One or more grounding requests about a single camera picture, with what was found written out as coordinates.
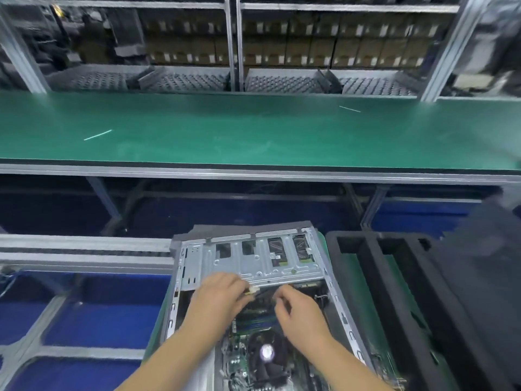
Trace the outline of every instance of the hand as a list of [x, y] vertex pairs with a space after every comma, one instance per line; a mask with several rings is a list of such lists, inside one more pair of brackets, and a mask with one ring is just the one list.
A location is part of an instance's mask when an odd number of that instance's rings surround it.
[[283, 285], [273, 295], [275, 314], [284, 335], [309, 361], [313, 353], [333, 339], [322, 311], [313, 298], [290, 285]]
[[205, 352], [210, 351], [235, 316], [255, 299], [252, 295], [241, 296], [249, 287], [233, 273], [213, 273], [206, 277], [192, 295], [179, 331], [188, 333]]

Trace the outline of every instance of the rectangular cutout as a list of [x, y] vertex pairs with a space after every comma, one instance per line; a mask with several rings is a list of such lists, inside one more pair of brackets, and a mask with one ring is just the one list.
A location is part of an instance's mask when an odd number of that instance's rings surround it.
[[274, 237], [268, 239], [269, 255], [271, 258], [271, 264], [274, 267], [286, 266], [288, 264], [288, 258], [284, 250], [284, 243], [280, 237]]
[[255, 240], [247, 240], [242, 242], [242, 254], [243, 255], [254, 255], [255, 254]]
[[300, 263], [315, 262], [313, 255], [309, 253], [309, 244], [305, 235], [293, 236], [293, 244], [295, 244], [296, 254]]
[[215, 259], [224, 259], [231, 257], [230, 243], [215, 244]]

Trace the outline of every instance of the right hand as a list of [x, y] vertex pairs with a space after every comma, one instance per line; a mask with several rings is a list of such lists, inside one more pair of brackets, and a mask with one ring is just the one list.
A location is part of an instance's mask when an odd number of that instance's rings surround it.
[[273, 298], [277, 301], [275, 314], [284, 335], [308, 360], [312, 360], [313, 353], [333, 339], [317, 303], [290, 285], [279, 287]]

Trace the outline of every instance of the green work surface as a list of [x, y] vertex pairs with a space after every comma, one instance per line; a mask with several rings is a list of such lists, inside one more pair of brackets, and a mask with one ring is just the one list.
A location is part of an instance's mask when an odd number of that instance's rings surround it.
[[0, 157], [6, 159], [507, 171], [521, 166], [518, 102], [4, 91], [0, 115]]

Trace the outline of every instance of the left hand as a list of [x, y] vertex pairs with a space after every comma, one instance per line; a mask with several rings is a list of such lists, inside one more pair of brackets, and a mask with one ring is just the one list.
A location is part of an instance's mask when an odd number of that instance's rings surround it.
[[232, 320], [252, 295], [241, 296], [250, 284], [233, 273], [213, 273], [192, 295], [179, 331], [188, 333], [205, 352], [221, 339]]

